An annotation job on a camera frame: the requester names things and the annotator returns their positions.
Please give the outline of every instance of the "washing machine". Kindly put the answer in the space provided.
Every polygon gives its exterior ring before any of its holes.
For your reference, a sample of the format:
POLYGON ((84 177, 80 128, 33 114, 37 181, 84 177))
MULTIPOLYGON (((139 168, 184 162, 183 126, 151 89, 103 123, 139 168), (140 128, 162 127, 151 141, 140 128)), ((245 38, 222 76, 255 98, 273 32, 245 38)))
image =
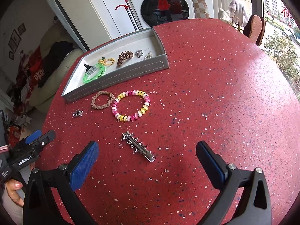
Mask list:
POLYGON ((194 19, 192 0, 130 0, 143 29, 168 22, 194 19))

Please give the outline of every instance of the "washing machine door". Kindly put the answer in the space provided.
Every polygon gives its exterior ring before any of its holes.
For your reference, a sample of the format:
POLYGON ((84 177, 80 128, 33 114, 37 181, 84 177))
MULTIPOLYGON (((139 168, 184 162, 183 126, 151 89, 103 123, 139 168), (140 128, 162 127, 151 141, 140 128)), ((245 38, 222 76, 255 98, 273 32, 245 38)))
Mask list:
POLYGON ((141 15, 149 26, 188 19, 189 7, 185 0, 144 0, 141 15))

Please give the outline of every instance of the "blue gripper pad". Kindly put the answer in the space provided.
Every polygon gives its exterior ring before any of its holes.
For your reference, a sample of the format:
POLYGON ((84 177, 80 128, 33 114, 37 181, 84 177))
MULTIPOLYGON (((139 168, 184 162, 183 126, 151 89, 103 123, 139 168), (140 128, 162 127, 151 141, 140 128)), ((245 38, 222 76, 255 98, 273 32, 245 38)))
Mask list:
POLYGON ((224 160, 205 141, 197 143, 196 154, 214 188, 222 190, 228 177, 224 160))
POLYGON ((98 144, 96 142, 92 143, 88 149, 83 150, 83 152, 85 152, 85 154, 78 161, 70 174, 70 187, 74 192, 81 188, 92 166, 96 162, 99 155, 98 144))
POLYGON ((34 142, 35 140, 37 140, 39 137, 42 136, 42 131, 37 130, 35 132, 33 132, 31 135, 29 135, 26 139, 25 139, 25 143, 26 144, 31 144, 32 142, 34 142))

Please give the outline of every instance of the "metal screw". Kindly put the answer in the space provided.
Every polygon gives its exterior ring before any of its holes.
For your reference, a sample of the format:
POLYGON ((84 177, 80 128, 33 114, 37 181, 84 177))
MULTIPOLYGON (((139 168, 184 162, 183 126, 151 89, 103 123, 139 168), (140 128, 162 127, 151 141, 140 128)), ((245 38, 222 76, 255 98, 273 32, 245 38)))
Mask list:
POLYGON ((67 164, 61 164, 60 166, 59 166, 59 169, 60 170, 65 170, 65 169, 67 169, 67 164))
POLYGON ((37 173, 38 171, 39 171, 38 167, 35 167, 35 168, 32 170, 33 173, 37 173))
POLYGON ((257 168, 256 168, 256 171, 257 171, 258 173, 263 173, 263 170, 262 170, 260 167, 257 167, 257 168))
POLYGON ((235 169, 236 169, 236 165, 234 165, 233 163, 229 163, 229 164, 228 164, 228 167, 229 167, 231 170, 235 170, 235 169))

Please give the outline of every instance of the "red table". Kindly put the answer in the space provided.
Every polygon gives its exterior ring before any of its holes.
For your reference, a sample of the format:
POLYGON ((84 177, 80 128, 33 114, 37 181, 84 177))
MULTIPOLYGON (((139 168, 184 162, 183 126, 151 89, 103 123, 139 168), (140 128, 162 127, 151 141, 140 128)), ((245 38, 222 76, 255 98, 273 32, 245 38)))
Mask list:
MULTIPOLYGON (((94 94, 66 104, 61 94, 75 63, 43 128, 55 130, 57 138, 37 165, 57 168, 94 140, 99 158, 76 193, 99 224, 190 225, 218 195, 195 155, 196 143, 205 140, 227 163, 264 170, 273 224, 278 224, 300 190, 300 104, 284 76, 257 45, 220 20, 184 20, 155 30, 170 69, 107 89, 115 96, 135 89, 148 92, 146 115, 136 122, 117 122, 110 108, 91 108, 94 94), (77 109, 84 114, 74 119, 77 109), (127 130, 147 145, 155 162, 132 154, 121 141, 127 130)), ((100 97, 98 103, 106 99, 100 97)), ((131 114, 141 103, 127 97, 119 110, 131 114)), ((225 220, 233 215, 240 195, 225 220)))

